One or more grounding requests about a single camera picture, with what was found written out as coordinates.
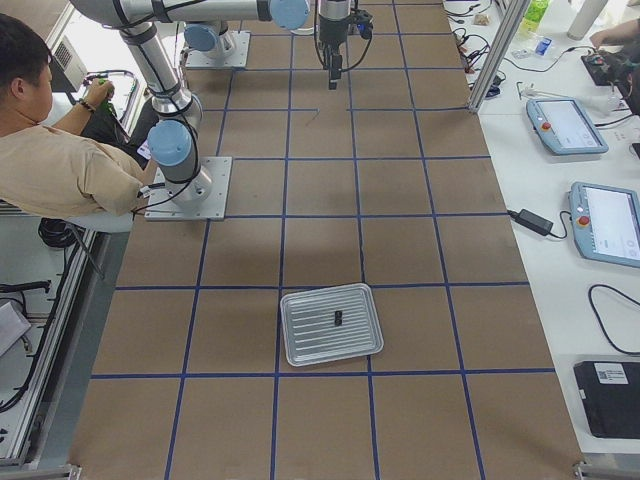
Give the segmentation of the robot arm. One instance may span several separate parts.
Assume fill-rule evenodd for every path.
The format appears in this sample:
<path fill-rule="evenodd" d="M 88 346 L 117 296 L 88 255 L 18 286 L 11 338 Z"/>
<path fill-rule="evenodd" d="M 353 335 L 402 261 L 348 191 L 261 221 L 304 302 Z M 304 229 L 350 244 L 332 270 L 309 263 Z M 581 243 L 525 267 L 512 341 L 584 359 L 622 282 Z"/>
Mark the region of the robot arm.
<path fill-rule="evenodd" d="M 273 22 L 284 30 L 302 27 L 314 15 L 316 53 L 329 71 L 333 89 L 343 73 L 340 46 L 357 12 L 349 1 L 74 1 L 85 17 L 115 29 L 127 44 L 152 95 L 160 124 L 151 129 L 148 146 L 164 175 L 168 199 L 186 205 L 209 195 L 212 180 L 203 172 L 197 129 L 202 107 L 179 78 L 158 37 L 156 24 L 202 25 L 222 41 L 219 30 L 230 20 Z"/>
<path fill-rule="evenodd" d="M 213 59 L 226 58 L 236 48 L 235 40 L 229 33 L 228 22 L 225 20 L 186 23 L 184 40 L 191 50 L 199 51 Z"/>

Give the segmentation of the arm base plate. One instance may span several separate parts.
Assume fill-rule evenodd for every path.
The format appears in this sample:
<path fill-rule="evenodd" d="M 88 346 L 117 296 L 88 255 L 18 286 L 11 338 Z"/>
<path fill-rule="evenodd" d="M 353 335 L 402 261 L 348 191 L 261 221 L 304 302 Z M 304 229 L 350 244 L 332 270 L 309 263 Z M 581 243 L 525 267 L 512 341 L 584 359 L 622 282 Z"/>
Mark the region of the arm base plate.
<path fill-rule="evenodd" d="M 231 157 L 201 157 L 199 174 L 183 190 L 183 185 L 167 182 L 157 169 L 154 182 L 164 186 L 151 190 L 144 217 L 148 221 L 223 220 L 231 170 Z"/>
<path fill-rule="evenodd" d="M 184 66 L 189 70 L 245 69 L 250 38 L 249 31 L 228 30 L 209 51 L 189 47 Z"/>

